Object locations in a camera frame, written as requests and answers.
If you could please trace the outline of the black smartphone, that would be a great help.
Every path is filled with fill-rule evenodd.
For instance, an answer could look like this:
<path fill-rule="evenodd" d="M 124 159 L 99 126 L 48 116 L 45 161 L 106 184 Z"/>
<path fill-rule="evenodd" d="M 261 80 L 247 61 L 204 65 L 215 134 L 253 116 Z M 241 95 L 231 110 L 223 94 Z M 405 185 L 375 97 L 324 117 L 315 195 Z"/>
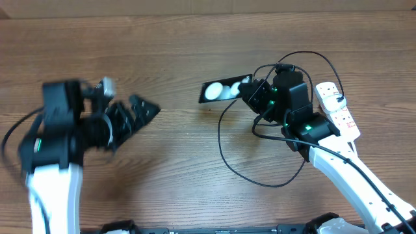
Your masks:
<path fill-rule="evenodd" d="M 241 98 L 239 86 L 252 82 L 253 75 L 246 74 L 203 83 L 198 103 L 209 103 Z"/>

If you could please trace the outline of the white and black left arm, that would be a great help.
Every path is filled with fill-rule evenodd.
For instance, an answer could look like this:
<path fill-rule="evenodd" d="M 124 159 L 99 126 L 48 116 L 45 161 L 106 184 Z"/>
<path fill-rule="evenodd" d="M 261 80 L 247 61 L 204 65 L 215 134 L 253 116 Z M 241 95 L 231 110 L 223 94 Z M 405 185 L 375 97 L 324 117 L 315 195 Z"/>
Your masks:
<path fill-rule="evenodd" d="M 44 83 L 44 106 L 19 145 L 26 173 L 33 233 L 80 233 L 79 205 L 84 154 L 91 148 L 116 153 L 160 112 L 133 94 L 130 107 L 113 102 L 108 77 L 95 86 L 78 79 Z"/>

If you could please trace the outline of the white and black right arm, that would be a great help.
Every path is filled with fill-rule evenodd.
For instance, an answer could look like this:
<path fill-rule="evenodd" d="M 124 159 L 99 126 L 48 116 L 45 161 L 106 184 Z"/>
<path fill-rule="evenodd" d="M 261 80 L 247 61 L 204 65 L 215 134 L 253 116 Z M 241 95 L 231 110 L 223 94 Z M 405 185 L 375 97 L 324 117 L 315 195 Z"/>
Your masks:
<path fill-rule="evenodd" d="M 299 71 L 278 71 L 272 83 L 264 79 L 241 83 L 239 91 L 260 118 L 282 126 L 280 141 L 331 180 L 357 211 L 367 233 L 415 232 L 415 208 L 358 157 L 352 143 L 360 133 L 338 86 L 315 85 L 323 113 L 314 112 Z"/>

